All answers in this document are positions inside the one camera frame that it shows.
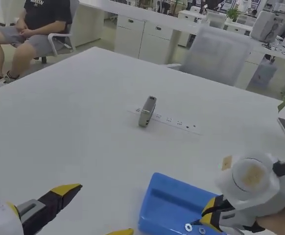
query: white table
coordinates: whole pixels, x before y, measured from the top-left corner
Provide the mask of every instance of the white table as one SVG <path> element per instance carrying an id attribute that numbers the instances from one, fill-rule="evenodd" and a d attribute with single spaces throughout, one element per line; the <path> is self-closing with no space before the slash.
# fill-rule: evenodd
<path id="1" fill-rule="evenodd" d="M 199 12 L 193 12 L 193 11 L 187 11 L 187 10 L 180 11 L 178 14 L 179 19 L 184 19 L 184 20 L 188 20 L 191 22 L 195 22 L 195 24 L 198 27 L 200 26 L 201 21 L 206 19 L 206 17 L 207 15 L 200 14 Z M 252 30 L 252 27 L 250 26 L 240 24 L 240 23 L 235 23 L 235 22 L 226 21 L 224 25 L 226 25 L 226 28 L 225 28 L 226 30 L 230 32 L 240 33 L 243 35 L 249 35 Z M 178 45 L 186 47 L 189 41 L 189 37 L 190 37 L 189 33 L 183 32 Z"/>
<path id="2" fill-rule="evenodd" d="M 264 43 L 254 40 L 253 38 L 250 38 L 250 40 L 253 42 L 254 48 L 246 60 L 235 86 L 246 89 L 264 55 L 269 54 L 276 57 L 275 64 L 278 65 L 278 70 L 270 82 L 271 87 L 280 88 L 280 90 L 276 90 L 276 92 L 285 91 L 285 47 L 278 45 L 269 50 L 262 46 Z"/>
<path id="3" fill-rule="evenodd" d="M 196 122 L 203 135 L 156 121 L 139 128 L 127 106 L 149 95 L 157 112 Z M 39 235 L 135 229 L 154 172 L 219 193 L 224 156 L 260 150 L 285 158 L 279 103 L 92 48 L 0 88 L 0 197 L 19 204 L 82 183 Z"/>
<path id="4" fill-rule="evenodd" d="M 252 31 L 252 26 L 248 26 L 248 25 L 241 24 L 241 23 L 225 21 L 225 25 L 227 26 L 226 30 L 230 32 L 238 32 L 243 35 L 246 35 L 246 34 L 249 35 Z"/>
<path id="5" fill-rule="evenodd" d="M 176 46 L 178 44 L 178 40 L 180 38 L 181 32 L 187 32 L 191 34 L 195 34 L 198 30 L 195 23 L 177 19 L 176 17 L 159 14 L 154 11 L 145 10 L 142 8 L 118 3 L 115 1 L 110 0 L 81 0 L 80 4 L 85 7 L 85 12 L 81 15 L 81 18 L 84 20 L 79 20 L 79 22 L 74 23 L 78 25 L 78 31 L 79 33 L 76 36 L 76 43 L 77 46 L 81 45 L 81 43 L 87 43 L 91 42 L 93 40 L 99 39 L 101 37 L 101 32 L 103 28 L 103 19 L 104 19 L 104 11 L 111 12 L 114 14 L 118 14 L 120 16 L 127 17 L 132 20 L 138 20 L 142 22 L 146 22 L 147 24 L 152 24 L 152 27 L 155 29 L 156 27 L 163 28 L 163 31 L 172 31 L 169 37 L 169 43 L 168 47 L 165 50 L 165 54 L 161 56 L 163 60 L 160 60 L 160 64 L 168 64 L 171 62 L 173 54 L 175 53 Z M 89 29 L 86 29 L 87 34 L 85 31 L 83 31 L 84 27 L 89 27 Z M 143 31 L 144 35 L 142 38 L 148 38 L 148 32 Z M 144 49 L 143 54 L 150 54 L 151 56 L 142 56 L 143 59 L 146 59 L 148 61 L 153 61 L 152 58 L 159 56 L 160 53 L 163 53 L 163 50 L 158 51 L 157 48 L 159 43 L 157 43 L 157 39 L 151 40 L 154 42 L 150 43 L 149 40 L 145 44 L 150 45 L 148 48 L 141 48 L 141 50 Z"/>

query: blue tray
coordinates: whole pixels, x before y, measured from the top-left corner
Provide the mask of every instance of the blue tray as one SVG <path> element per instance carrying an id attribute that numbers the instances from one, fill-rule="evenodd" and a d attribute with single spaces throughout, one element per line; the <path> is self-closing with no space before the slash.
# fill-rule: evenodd
<path id="1" fill-rule="evenodd" d="M 144 197 L 138 229 L 150 235 L 206 235 L 221 233 L 206 227 L 193 226 L 191 232 L 185 224 L 201 218 L 201 212 L 216 195 L 160 173 L 154 173 Z"/>

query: electrical socket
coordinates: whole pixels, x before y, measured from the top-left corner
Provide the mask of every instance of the electrical socket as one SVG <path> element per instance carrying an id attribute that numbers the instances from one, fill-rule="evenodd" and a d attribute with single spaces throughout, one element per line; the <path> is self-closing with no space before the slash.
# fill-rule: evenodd
<path id="1" fill-rule="evenodd" d="M 137 114 L 137 115 L 140 115 L 141 110 L 142 109 L 137 108 L 137 106 L 128 108 L 129 112 Z M 179 129 L 182 129 L 185 131 L 189 131 L 189 132 L 192 132 L 192 133 L 195 133 L 198 135 L 201 134 L 197 124 L 194 124 L 194 123 L 190 124 L 190 122 L 181 121 L 178 118 L 171 118 L 168 115 L 163 115 L 163 114 L 159 114 L 159 113 L 154 112 L 152 117 L 151 117 L 151 120 L 159 121 L 159 122 L 167 124 L 169 126 L 173 126 L 173 127 L 176 127 L 176 128 L 179 128 Z"/>

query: man sitting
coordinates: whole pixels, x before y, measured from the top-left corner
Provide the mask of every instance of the man sitting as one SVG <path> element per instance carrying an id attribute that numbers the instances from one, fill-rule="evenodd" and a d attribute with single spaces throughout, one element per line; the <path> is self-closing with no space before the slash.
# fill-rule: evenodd
<path id="1" fill-rule="evenodd" d="M 12 68 L 3 75 L 4 53 L 0 46 L 0 87 L 18 79 L 33 58 L 52 52 L 48 34 L 67 33 L 69 24 L 72 24 L 70 0 L 26 0 L 16 25 L 0 27 L 0 45 L 16 47 Z M 63 47 L 64 39 L 54 40 L 56 49 Z"/>

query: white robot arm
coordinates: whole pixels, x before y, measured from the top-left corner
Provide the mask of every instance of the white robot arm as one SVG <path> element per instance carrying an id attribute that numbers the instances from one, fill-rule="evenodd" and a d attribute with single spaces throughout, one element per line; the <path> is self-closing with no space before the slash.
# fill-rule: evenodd
<path id="1" fill-rule="evenodd" d="M 7 203 L 0 201 L 0 235 L 24 235 L 20 218 Z"/>
<path id="2" fill-rule="evenodd" d="M 261 232 L 264 228 L 257 224 L 257 217 L 285 208 L 285 161 L 262 153 L 228 156 L 216 185 L 222 195 L 211 199 L 202 218 L 192 224 L 207 224 L 229 235 Z"/>
<path id="3" fill-rule="evenodd" d="M 17 207 L 0 200 L 0 235 L 36 235 L 81 188 L 80 184 L 59 186 Z"/>

